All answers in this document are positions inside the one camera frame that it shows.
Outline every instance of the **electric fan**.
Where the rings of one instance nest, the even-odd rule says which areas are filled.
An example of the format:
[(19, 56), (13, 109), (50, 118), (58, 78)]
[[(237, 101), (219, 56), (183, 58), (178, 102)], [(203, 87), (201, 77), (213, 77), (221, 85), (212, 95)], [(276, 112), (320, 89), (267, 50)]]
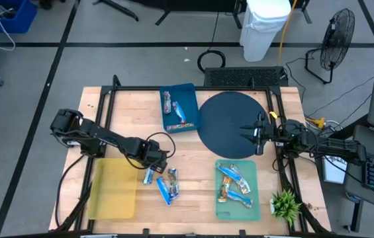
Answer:
[[(317, 49), (309, 50), (306, 53), (304, 68), (324, 84), (332, 82), (334, 69), (341, 64), (346, 56), (351, 38), (353, 38), (354, 20), (354, 14), (349, 9), (338, 11), (330, 20), (323, 43)], [(318, 50), (320, 50), (320, 66), (326, 71), (330, 71), (329, 81), (323, 80), (308, 68), (308, 55)]]

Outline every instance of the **black round plate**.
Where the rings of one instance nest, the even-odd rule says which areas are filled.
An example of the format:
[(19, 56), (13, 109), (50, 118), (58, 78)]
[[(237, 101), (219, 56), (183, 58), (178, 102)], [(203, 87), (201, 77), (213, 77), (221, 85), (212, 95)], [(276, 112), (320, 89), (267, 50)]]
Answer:
[(253, 125), (258, 114), (265, 110), (243, 93), (224, 92), (209, 98), (200, 108), (201, 141), (213, 153), (229, 159), (243, 159), (254, 155), (256, 146), (240, 134), (253, 134), (253, 130), (240, 129)]

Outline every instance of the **potted plant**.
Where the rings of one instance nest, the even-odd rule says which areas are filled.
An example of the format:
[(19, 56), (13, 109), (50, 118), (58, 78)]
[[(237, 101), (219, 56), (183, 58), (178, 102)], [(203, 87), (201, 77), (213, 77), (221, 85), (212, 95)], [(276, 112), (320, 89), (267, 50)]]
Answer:
[(277, 219), (285, 219), (289, 226), (292, 226), (300, 213), (301, 205), (296, 203), (295, 194), (290, 190), (284, 190), (281, 194), (273, 195), (271, 204), (273, 205), (272, 215)]

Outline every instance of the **fan grille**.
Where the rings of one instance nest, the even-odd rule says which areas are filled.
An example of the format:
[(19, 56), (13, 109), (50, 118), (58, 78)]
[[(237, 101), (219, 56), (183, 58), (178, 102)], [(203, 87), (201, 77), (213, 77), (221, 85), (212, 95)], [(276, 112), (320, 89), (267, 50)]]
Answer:
[(330, 20), (320, 53), (320, 65), (324, 69), (335, 69), (343, 61), (353, 38), (354, 21), (349, 9), (338, 11)]

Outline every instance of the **wooden table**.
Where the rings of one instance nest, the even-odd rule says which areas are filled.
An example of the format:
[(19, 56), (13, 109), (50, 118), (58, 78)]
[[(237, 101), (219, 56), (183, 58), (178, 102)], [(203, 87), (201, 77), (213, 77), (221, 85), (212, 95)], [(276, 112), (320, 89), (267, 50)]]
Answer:
[[(84, 117), (95, 119), (99, 102), (100, 87), (86, 87), (83, 90), (79, 111)], [(208, 98), (220, 91), (197, 91), (197, 101), (201, 106)], [(267, 112), (264, 92), (243, 91), (256, 99)], [(297, 88), (281, 88), (284, 110), (287, 118), (305, 123)], [(103, 110), (102, 126), (106, 108)], [(123, 136), (147, 138), (154, 132), (162, 132), (162, 113), (159, 91), (117, 91), (110, 129)], [(245, 229), (248, 235), (287, 235), (285, 221), (271, 216), (269, 200), (273, 193), (281, 191), (278, 172), (272, 169), (275, 148), (266, 143), (262, 156), (251, 156), (257, 165), (259, 188), (260, 221), (221, 221), (215, 215), (214, 201), (214, 162), (219, 156), (209, 151), (201, 142), (196, 131), (171, 134), (176, 143), (176, 154), (167, 160), (168, 168), (175, 167), (179, 173), (179, 198), (170, 207), (166, 206), (154, 181), (152, 185), (142, 184), (144, 171), (138, 173), (136, 191), (136, 211), (132, 219), (97, 220), (94, 233), (142, 233), (149, 228), (151, 234), (201, 235), (237, 235), (239, 229)], [(172, 145), (165, 136), (156, 136), (162, 149), (170, 150)], [(71, 148), (66, 157), (64, 170), (79, 157), (79, 148)], [(106, 157), (121, 158), (118, 149), (107, 146)], [(297, 176), (303, 202), (312, 204), (311, 212), (328, 230), (330, 223), (316, 167), (310, 161), (296, 159)], [(78, 163), (67, 175), (60, 193), (60, 222), (68, 216), (77, 204), (87, 159)], [(87, 214), (84, 214), (83, 226), (86, 228)], [(52, 218), (50, 229), (56, 228)]]

